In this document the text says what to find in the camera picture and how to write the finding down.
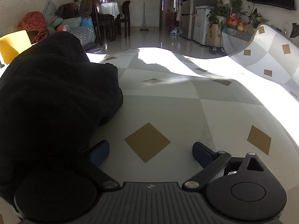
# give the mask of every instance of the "red patterned cloth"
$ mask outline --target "red patterned cloth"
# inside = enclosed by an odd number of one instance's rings
[[[31,43],[39,42],[49,36],[49,30],[41,12],[29,12],[17,25],[17,30],[26,30]]]

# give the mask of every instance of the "cardboard box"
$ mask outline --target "cardboard box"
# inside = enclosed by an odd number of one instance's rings
[[[221,46],[221,30],[217,24],[212,24],[212,27],[208,28],[206,43],[211,46]]]

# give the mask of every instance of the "stainless steel refrigerator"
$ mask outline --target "stainless steel refrigerator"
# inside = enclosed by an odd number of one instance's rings
[[[186,39],[193,38],[195,7],[196,6],[212,6],[215,7],[217,0],[183,0],[182,2],[182,36]]]

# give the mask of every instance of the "screw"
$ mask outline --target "screw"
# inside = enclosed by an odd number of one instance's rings
[[[185,182],[185,186],[188,189],[196,189],[199,187],[199,183],[196,181],[187,181],[187,182]]]
[[[103,183],[103,186],[106,189],[114,189],[118,186],[118,183],[115,181],[106,181]]]

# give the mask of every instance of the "dark wooden chair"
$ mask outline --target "dark wooden chair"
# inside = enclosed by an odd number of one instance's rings
[[[78,15],[78,5],[76,3],[67,3],[60,6],[57,10],[58,16],[62,19],[75,18]]]
[[[111,21],[113,40],[115,40],[116,39],[116,35],[115,35],[115,28],[113,26],[114,20],[112,18],[112,15],[110,15],[110,14],[99,14],[98,18],[99,18],[99,21],[103,21],[103,20],[110,20]],[[110,28],[108,28],[107,24],[106,24],[106,28],[104,28],[104,25],[100,26],[100,30],[101,30],[102,36],[104,37],[104,30],[105,30],[106,31],[106,38],[111,39],[109,29]]]
[[[96,28],[98,31],[97,37],[99,38],[100,45],[103,45],[102,40],[101,40],[100,26],[108,25],[109,33],[110,33],[110,41],[112,42],[113,41],[112,22],[110,19],[99,20],[98,12],[100,11],[100,9],[101,9],[101,4],[95,4],[92,9],[91,17],[92,17],[92,24],[93,24],[94,28]]]
[[[115,19],[116,28],[118,34],[121,35],[121,23],[125,23],[125,38],[127,38],[127,31],[129,36],[131,35],[131,19],[130,19],[130,5],[131,1],[125,1],[121,6],[121,11],[124,14],[124,18],[120,18],[118,15]]]

